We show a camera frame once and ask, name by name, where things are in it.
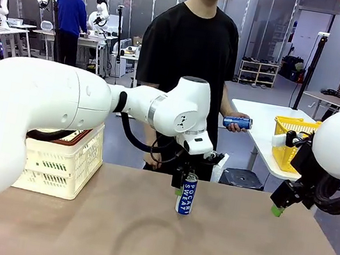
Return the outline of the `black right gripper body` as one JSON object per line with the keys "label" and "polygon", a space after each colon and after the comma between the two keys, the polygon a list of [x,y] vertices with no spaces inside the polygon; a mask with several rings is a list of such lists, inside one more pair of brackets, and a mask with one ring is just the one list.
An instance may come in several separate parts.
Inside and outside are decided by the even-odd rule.
{"label": "black right gripper body", "polygon": [[324,170],[318,164],[310,144],[303,144],[291,160],[291,166],[299,173],[300,178],[293,183],[293,199],[302,202],[307,209],[313,207],[314,190],[323,178]]}

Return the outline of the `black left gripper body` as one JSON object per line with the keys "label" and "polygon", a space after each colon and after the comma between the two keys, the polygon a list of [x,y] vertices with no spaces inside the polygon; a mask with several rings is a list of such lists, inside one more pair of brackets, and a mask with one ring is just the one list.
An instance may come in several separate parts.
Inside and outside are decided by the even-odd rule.
{"label": "black left gripper body", "polygon": [[200,168],[205,161],[204,155],[189,155],[187,151],[183,150],[178,156],[176,167],[188,173]]}

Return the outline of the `person's right hand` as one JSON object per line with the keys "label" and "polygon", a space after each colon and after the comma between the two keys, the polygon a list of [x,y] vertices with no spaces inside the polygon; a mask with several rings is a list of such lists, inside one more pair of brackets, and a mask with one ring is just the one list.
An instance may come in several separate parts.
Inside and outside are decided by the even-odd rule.
{"label": "person's right hand", "polygon": [[154,159],[152,159],[151,155],[149,153],[145,153],[144,156],[144,169],[150,170],[150,171],[156,171],[158,168],[160,168],[161,164]]}

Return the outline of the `person's left hand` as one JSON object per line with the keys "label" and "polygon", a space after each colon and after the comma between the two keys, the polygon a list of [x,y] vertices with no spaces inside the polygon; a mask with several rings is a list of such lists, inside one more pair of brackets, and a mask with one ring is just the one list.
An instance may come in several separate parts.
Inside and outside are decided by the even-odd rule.
{"label": "person's left hand", "polygon": [[[240,113],[240,112],[229,112],[226,116],[230,117],[236,117],[236,118],[248,118],[249,116],[247,114],[244,113]],[[226,127],[229,131],[231,132],[240,132],[240,131],[244,131],[246,132],[246,129],[240,128],[236,123],[230,123],[227,127]]]}

